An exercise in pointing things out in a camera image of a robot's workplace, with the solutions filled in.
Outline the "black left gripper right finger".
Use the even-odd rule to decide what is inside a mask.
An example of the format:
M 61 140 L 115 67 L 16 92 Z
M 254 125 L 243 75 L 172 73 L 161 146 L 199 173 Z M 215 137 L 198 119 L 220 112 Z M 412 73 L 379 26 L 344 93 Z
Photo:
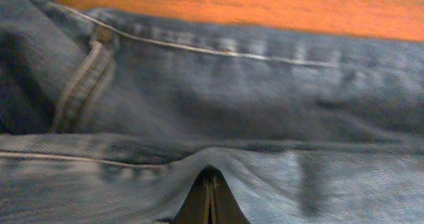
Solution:
M 250 224 L 218 169 L 211 169 L 210 191 L 211 224 Z

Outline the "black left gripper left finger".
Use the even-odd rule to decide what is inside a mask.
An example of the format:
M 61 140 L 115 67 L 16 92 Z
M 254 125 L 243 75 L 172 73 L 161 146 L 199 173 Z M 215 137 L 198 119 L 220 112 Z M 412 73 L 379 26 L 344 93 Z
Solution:
M 173 224 L 209 223 L 209 169 L 203 169 L 195 179 Z

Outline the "blue denim jeans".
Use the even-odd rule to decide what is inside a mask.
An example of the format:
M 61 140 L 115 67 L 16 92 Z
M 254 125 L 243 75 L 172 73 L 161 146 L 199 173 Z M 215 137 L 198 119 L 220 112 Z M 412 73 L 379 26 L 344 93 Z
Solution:
M 1 0 L 1 222 L 423 222 L 423 45 Z

